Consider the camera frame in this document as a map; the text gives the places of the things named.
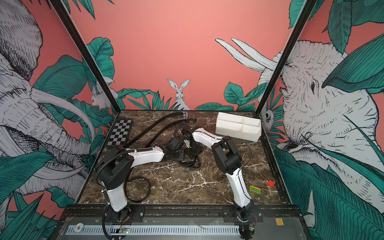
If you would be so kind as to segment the long black belt s-curved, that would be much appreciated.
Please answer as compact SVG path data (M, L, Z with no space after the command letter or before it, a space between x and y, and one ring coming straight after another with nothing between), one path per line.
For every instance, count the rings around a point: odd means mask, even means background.
M191 171L197 171L201 167L199 155L200 154L198 153L198 154L190 156L190 155L186 154L185 151L183 151L180 154L178 162L184 168L190 169Z

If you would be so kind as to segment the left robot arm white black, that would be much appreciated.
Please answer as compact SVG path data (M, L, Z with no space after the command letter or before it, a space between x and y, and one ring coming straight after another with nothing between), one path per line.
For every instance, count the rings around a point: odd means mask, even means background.
M178 137L173 138L164 146L141 149L114 147L95 168L94 184L99 186L102 194L116 213L128 206L125 182L134 167L178 159L185 146Z

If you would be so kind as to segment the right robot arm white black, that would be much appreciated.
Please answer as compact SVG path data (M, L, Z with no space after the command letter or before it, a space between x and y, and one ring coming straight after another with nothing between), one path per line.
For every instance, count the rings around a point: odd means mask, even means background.
M189 141L212 150L217 167L229 180L235 205L240 209L251 206L253 200L247 192L242 174L242 157L233 139L229 136L219 137L204 128L182 127L182 133Z

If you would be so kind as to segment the white foam storage box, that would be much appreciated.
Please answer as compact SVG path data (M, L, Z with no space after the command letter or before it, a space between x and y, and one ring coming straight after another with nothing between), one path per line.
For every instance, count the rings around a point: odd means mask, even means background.
M262 135L262 124L259 119L219 112L215 133L257 142Z

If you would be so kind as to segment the black belt upper long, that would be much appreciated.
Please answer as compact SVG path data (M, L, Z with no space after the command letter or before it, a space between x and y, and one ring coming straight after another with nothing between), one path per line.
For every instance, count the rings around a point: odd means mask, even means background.
M123 144L123 147L125 149L129 149L130 146L132 144L134 144L135 142L137 142L141 137L143 137L145 134L147 134L148 132L150 132L153 128L155 128L157 125L159 125L160 123L162 123L163 121L169 119L169 118L175 118L175 117L179 117L179 116L184 116L184 115L187 115L186 112L173 112L173 113L170 113L168 115L165 115L164 117L160 118L159 120L157 120L156 122L154 122L152 125L150 125L148 128L144 129L140 134L138 134L135 138L133 138L132 140L128 141L126 140L125 143ZM145 148L149 148L152 146L152 144L155 142L155 140L163 133L165 132L167 129L179 124L180 126L184 123L189 123L189 122L193 122L193 123L196 123L197 122L197 119L196 118L183 118L183 119L179 119L177 121L174 121L168 125L166 125L165 127L163 127L161 130L158 131L158 133L146 144Z

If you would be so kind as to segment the black white checkerboard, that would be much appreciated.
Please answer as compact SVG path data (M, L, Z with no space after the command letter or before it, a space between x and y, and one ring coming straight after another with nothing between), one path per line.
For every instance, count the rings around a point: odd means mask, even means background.
M111 130L106 146L123 146L130 136L132 119L119 119Z

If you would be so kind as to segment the green yellow striped block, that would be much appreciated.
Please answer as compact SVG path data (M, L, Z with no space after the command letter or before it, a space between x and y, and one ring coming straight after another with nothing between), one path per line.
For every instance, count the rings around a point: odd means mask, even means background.
M250 186L249 192L255 195L260 195L261 194L261 189L255 186Z

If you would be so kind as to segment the red cube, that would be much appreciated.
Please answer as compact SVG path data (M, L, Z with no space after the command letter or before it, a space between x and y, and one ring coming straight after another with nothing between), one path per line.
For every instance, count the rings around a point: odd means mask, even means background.
M274 181L272 181L272 180L269 180L269 181L267 182L267 185L268 185L270 188L273 188L273 187L276 185L276 183L275 183Z

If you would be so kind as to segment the orange label sticker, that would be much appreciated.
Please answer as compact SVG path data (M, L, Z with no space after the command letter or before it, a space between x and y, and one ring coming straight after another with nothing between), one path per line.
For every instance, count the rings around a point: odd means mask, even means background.
M284 226L284 221L282 218L275 218L277 226Z

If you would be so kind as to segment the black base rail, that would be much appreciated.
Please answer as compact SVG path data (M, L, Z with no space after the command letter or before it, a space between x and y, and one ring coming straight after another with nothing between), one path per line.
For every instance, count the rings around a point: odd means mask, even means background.
M92 218L100 220L104 215L103 204L79 204L64 210L60 222L68 218ZM142 223L144 218L223 218L226 223L239 223L234 205L130 205L131 212L127 214L129 223ZM303 215L294 205L258 205L249 220L258 222L266 218L299 218Z

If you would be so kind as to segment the right black frame post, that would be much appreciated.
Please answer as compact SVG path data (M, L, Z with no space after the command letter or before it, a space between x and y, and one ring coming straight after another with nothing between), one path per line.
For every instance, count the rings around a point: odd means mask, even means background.
M288 39L288 42L282 52L282 55L279 59L279 62L277 64L277 67L275 68L273 75L266 87L266 91L263 94L263 97L259 103L258 108L256 109L256 116L258 117L268 99L268 96L273 90L273 87L275 86L277 80L279 79L280 74L282 73L283 67L285 63L288 60L288 57L292 53L292 50L316 4L316 0L308 0L304 2L304 6L299 14L298 20L293 28L293 31Z

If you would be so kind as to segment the black frame post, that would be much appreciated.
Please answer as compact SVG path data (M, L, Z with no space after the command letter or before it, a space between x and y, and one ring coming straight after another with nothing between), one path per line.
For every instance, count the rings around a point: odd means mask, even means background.
M268 96L273 90L273 87L275 86L277 80L279 79L280 74L282 73L283 67L285 63L288 60L288 57L292 53L292 50L316 4L316 0L308 0L304 2L304 6L299 14L298 20L293 28L293 31L288 39L288 42L282 52L282 55L279 59L279 62L277 64L277 67L275 68L273 75L266 87L266 91L263 94L263 97L259 103L258 108L256 109L256 116L258 117L268 99Z
M67 8L65 7L64 3L59 0L50 0L49 1L52 7L55 9L57 15L59 16L61 22L65 26L67 32L71 36L73 42L75 43L77 49L81 53L82 57L84 58L86 64L91 70L91 73L96 78L97 82L101 85L101 88L103 89L104 93L107 96L107 99L112 105L112 109L119 114L121 112L121 109L115 99L115 97L112 95L109 86L104 80L104 77L102 75L101 70L99 69L95 59L93 58L92 54L90 53L83 37L79 33L75 23L73 22Z

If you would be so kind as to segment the left black frame post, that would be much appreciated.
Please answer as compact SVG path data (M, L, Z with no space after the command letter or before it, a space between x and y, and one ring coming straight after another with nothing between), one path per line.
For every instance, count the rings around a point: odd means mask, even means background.
M81 53L82 57L84 58L86 64L91 70L91 73L96 78L97 82L101 85L101 88L103 89L104 93L107 96L107 99L112 105L112 109L119 114L121 112L121 109L115 99L115 97L112 95L109 86L104 80L104 77L102 75L101 70L99 69L95 59L93 58L92 54L90 53L83 37L79 33L75 23L73 22L67 8L65 7L64 3L59 0L50 0L49 1L52 7L55 9L57 15L59 16L61 22L65 26L67 32L71 36L73 42L75 43L77 49Z

